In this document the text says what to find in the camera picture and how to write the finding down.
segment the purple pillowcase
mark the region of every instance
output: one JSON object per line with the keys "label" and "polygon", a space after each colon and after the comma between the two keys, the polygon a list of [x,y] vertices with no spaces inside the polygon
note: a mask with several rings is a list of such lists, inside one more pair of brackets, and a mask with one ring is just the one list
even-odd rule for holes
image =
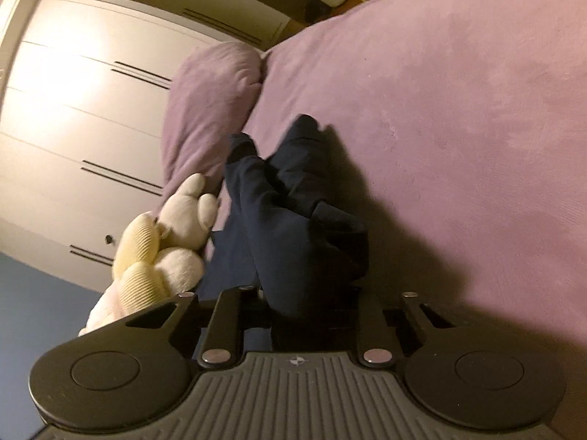
{"label": "purple pillowcase", "polygon": [[193,173],[208,177],[217,194],[228,155],[228,135],[240,132],[261,83],[259,53],[240,42],[192,54],[173,79],[161,135],[161,204]]}

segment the stuffed bunny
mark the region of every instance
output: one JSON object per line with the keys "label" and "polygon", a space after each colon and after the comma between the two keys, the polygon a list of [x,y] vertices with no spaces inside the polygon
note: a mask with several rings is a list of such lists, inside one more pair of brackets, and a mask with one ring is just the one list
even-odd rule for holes
{"label": "stuffed bunny", "polygon": [[218,202],[203,194],[205,176],[188,177],[163,205],[159,218],[138,215],[124,230],[112,284],[90,311],[80,336],[193,288],[204,275],[198,251],[216,221]]}

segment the bed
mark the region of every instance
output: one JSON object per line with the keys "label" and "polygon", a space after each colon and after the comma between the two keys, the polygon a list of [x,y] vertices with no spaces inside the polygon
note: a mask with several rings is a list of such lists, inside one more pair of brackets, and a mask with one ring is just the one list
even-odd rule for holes
{"label": "bed", "polygon": [[332,141],[338,205],[369,227],[366,282],[461,303],[564,365],[553,427],[587,438],[587,0],[371,0],[264,55],[224,43],[174,78],[164,198],[227,135],[272,154],[299,113]]}

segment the cream plush toy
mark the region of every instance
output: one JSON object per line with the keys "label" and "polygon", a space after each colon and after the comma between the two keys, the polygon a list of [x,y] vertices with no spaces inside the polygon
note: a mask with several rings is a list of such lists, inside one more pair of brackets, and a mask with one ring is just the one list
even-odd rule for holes
{"label": "cream plush toy", "polygon": [[197,254],[216,221],[218,202],[203,194],[205,176],[196,173],[169,197],[155,220],[137,216],[124,230],[112,284],[90,311],[80,336],[193,288],[204,275]]}

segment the purple bedsheet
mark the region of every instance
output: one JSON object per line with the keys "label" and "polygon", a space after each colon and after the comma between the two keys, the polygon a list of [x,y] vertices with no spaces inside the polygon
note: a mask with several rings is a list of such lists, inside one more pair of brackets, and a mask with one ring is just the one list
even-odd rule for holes
{"label": "purple bedsheet", "polygon": [[369,226],[371,285],[465,303],[550,346],[568,376],[553,426],[576,440],[586,41],[587,0],[372,0],[273,48],[244,127],[262,157],[298,113],[328,128],[339,205]]}

